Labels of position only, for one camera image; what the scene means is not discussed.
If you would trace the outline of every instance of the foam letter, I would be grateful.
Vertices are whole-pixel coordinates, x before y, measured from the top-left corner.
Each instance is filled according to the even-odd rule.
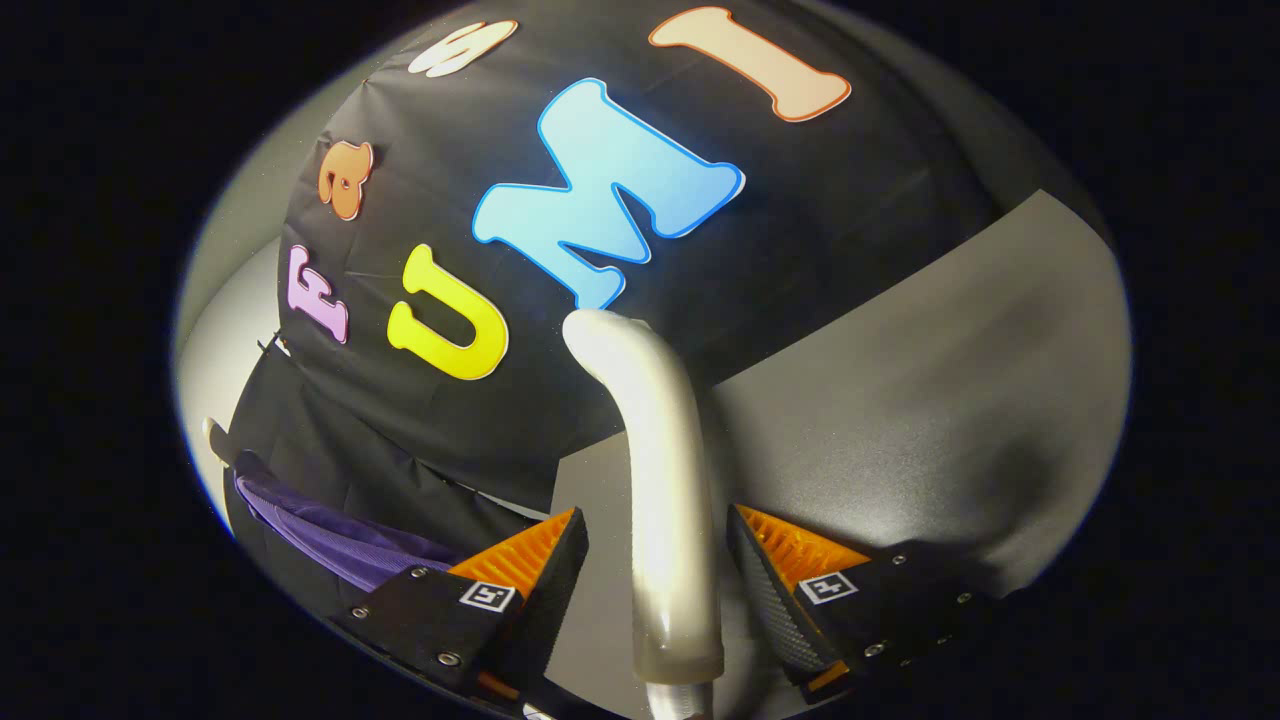
[[[849,81],[822,73],[731,19],[724,8],[694,8],[668,18],[649,35],[658,47],[684,45],[733,68],[773,97],[773,113],[799,123],[849,97]]]
[[[471,290],[431,259],[431,247],[419,245],[404,263],[404,290],[425,291],[471,320],[476,338],[467,347],[453,345],[413,318],[407,302],[397,302],[387,322],[387,340],[462,380],[477,380],[507,354],[507,320],[488,297]]]
[[[538,119],[538,135],[568,187],[495,184],[480,199],[471,232],[480,242],[518,250],[567,287],[579,307],[608,306],[626,278],[570,247],[649,261],[649,245],[620,191],[649,210],[654,233],[681,237],[746,182],[736,167],[703,160],[620,108],[595,78],[557,95]]]
[[[293,310],[302,310],[312,320],[320,323],[333,333],[338,342],[347,342],[347,306],[338,302],[326,302],[324,299],[333,292],[329,281],[320,273],[305,268],[311,260],[307,249],[294,245],[289,249],[289,286],[285,300]]]
[[[516,20],[502,20],[485,27],[483,22],[470,24],[451,33],[444,40],[428,47],[421,55],[413,58],[408,64],[408,72],[421,73],[426,70],[426,77],[440,77],[456,73],[467,67],[471,60],[493,50],[503,40],[516,32]]]
[[[374,146],[364,142],[360,147],[338,141],[320,163],[320,202],[333,201],[333,211],[343,220],[360,214],[365,199],[364,184],[374,169]]]

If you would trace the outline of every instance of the letter m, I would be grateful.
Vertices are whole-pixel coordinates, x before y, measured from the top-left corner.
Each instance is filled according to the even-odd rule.
[[[620,108],[595,78],[557,95],[538,119],[538,135],[568,187],[495,184],[480,199],[471,232],[532,260],[573,293],[579,307],[608,306],[626,277],[572,249],[649,261],[649,245],[620,191],[649,210],[655,234],[681,237],[746,182],[735,165],[708,163]]]

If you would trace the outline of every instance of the purple fabric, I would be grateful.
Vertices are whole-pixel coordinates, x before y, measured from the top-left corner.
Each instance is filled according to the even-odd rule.
[[[255,518],[365,592],[411,566],[448,570],[463,560],[426,538],[357,520],[298,495],[247,452],[236,461],[236,489]]]

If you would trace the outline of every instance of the curved metal pipe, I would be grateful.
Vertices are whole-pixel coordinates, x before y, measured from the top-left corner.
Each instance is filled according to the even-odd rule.
[[[689,375],[649,325],[607,310],[570,313],[563,337],[613,396],[627,429],[636,676],[649,685],[654,717],[709,717],[710,682],[724,673],[724,646],[710,492]]]

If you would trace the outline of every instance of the black background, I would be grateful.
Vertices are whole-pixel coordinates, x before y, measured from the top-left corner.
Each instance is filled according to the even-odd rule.
[[[29,674],[17,685],[32,703],[14,717],[116,716],[116,703],[134,717],[461,715],[323,630],[236,550],[197,491],[166,366],[189,238],[238,163],[312,91],[448,5],[180,5],[24,4],[10,18],[31,42],[10,67],[10,150],[33,168],[17,177],[37,181],[18,196],[35,232],[12,243],[28,237],[59,269],[15,274],[72,313],[18,352],[35,372],[12,413],[52,430],[47,450],[23,454],[38,482],[18,483],[36,491],[19,502],[40,537],[69,542],[10,550],[51,573],[13,578]],[[1267,527],[1277,363],[1263,340],[1280,14],[854,9],[973,78],[1093,193],[1120,247],[1137,374],[1094,511],[988,642],[818,715],[1280,716],[1265,611],[1280,607]],[[319,40],[330,23],[352,41]]]

